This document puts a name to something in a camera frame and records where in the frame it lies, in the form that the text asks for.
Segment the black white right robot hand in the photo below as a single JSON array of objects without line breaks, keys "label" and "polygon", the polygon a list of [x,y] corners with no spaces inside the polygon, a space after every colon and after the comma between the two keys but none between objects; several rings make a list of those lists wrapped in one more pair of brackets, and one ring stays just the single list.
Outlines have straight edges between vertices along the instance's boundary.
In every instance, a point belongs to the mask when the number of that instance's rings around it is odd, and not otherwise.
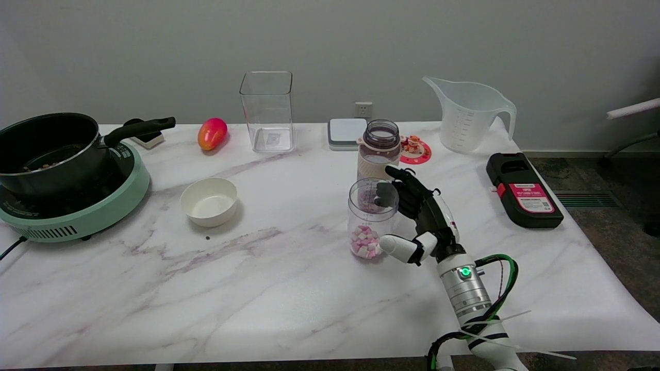
[{"label": "black white right robot hand", "polygon": [[409,240],[384,234],[379,238],[379,248],[401,262],[417,266],[428,257],[440,263],[450,256],[465,254],[453,215],[440,190],[424,186],[409,168],[388,165],[385,171],[392,180],[377,184],[373,201],[414,221],[416,235]]}]

